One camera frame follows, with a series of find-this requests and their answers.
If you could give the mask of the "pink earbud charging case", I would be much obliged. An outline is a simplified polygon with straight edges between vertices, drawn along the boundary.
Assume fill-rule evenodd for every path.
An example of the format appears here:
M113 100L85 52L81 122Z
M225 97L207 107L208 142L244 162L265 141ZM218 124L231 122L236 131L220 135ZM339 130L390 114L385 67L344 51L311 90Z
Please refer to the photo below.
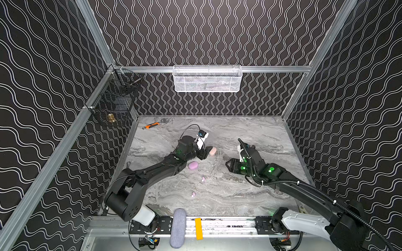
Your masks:
M216 154L216 152L217 152L217 149L215 147L212 147L212 149L209 152L209 155L214 156Z

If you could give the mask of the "purple earbud charging case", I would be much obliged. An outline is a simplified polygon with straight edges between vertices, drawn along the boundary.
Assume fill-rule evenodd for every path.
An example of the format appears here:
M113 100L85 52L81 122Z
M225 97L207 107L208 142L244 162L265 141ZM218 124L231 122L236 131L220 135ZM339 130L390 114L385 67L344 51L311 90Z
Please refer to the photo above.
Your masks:
M199 163L196 161L191 162L188 165L188 169L190 169L190 170L197 170L198 168L199 168Z

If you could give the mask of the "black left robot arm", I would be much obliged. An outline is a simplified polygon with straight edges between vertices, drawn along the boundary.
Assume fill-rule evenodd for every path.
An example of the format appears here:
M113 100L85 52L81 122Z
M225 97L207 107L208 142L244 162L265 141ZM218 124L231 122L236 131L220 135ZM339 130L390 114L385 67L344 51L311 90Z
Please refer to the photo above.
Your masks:
M203 130L196 138L182 136L178 140L178 146L161 162L140 170L122 170L105 195L105 206L125 222L138 219L141 224L149 225L155 214L143 205L147 189L165 178L177 175L185 169L189 161L195 158L206 159L213 149L205 146L208 136Z

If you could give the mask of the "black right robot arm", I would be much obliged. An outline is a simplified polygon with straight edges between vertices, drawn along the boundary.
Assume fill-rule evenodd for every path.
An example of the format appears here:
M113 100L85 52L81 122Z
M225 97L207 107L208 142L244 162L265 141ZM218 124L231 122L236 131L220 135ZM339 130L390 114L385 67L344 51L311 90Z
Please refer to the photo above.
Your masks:
M332 242L341 251L360 251L368 233L360 203L332 199L314 186L296 178L285 168L266 163L254 145L240 144L239 157L225 163L229 172L245 177L253 186L269 186L295 198L316 211L302 214L287 207L278 208L266 218L256 218L258 231L275 234L307 233Z

